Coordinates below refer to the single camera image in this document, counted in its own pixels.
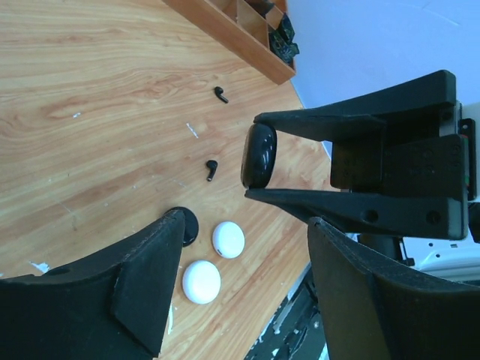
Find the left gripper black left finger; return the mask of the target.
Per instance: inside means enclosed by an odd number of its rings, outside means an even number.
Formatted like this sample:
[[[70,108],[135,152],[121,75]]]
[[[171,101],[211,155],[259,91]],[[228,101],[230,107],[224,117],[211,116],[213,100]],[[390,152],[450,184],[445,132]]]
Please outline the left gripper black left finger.
[[[185,217],[173,210],[41,276],[1,281],[3,359],[153,359],[161,352]]]

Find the black round charging case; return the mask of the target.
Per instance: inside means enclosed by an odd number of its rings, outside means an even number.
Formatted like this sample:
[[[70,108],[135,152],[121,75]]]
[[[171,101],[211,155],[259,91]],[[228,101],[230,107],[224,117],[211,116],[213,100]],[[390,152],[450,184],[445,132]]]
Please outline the black round charging case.
[[[184,206],[176,206],[176,207],[170,208],[166,211],[166,214],[173,211],[179,211],[184,214],[185,228],[184,228],[184,237],[183,237],[182,247],[186,248],[192,245],[196,241],[197,236],[199,235],[199,232],[200,232],[199,221],[197,219],[197,216],[189,208],[186,208]]]
[[[265,188],[273,173],[277,154],[276,131],[265,124],[253,124],[244,144],[241,183],[247,189]]]

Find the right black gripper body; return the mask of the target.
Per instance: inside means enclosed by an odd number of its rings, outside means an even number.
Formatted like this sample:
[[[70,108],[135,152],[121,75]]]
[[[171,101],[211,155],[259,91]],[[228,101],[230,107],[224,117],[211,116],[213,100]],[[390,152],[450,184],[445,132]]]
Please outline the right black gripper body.
[[[439,123],[377,130],[334,142],[331,184],[349,193],[388,197],[448,197],[469,204],[478,198],[479,126],[459,106]]]

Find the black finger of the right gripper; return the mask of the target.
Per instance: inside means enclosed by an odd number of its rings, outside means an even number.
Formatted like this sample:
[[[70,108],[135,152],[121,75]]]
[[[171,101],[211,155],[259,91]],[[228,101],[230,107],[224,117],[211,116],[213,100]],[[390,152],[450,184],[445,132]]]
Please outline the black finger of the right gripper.
[[[345,233],[461,240],[467,204],[448,197],[392,197],[324,190],[249,189],[248,199],[277,206],[300,221],[322,218]]]
[[[401,125],[408,128],[436,125],[440,113],[453,107],[456,101],[456,76],[438,70],[317,108],[263,112],[253,122],[309,140],[338,142]]]

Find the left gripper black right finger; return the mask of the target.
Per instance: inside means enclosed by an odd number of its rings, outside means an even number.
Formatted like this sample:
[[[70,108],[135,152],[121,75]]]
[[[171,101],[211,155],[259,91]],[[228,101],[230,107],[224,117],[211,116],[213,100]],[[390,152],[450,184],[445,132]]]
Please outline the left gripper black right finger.
[[[479,287],[416,271],[319,217],[308,249],[330,359],[478,359]]]

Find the white round charging case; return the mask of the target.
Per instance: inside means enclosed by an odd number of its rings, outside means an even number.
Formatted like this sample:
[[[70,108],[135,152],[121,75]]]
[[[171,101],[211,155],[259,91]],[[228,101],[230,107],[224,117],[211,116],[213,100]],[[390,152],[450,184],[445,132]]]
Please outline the white round charging case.
[[[234,259],[245,249],[245,234],[237,223],[224,221],[215,227],[212,244],[221,257]]]
[[[221,290],[221,274],[207,260],[194,261],[184,271],[182,288],[191,302],[206,305],[215,300]]]

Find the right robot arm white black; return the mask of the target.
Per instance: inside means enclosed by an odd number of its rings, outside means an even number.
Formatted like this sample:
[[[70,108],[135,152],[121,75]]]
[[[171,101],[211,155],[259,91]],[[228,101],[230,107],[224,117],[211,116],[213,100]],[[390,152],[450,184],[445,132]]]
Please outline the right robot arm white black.
[[[330,190],[269,187],[278,134],[330,145]],[[244,146],[246,197],[444,278],[479,272],[479,106],[438,70],[313,109],[264,112]]]

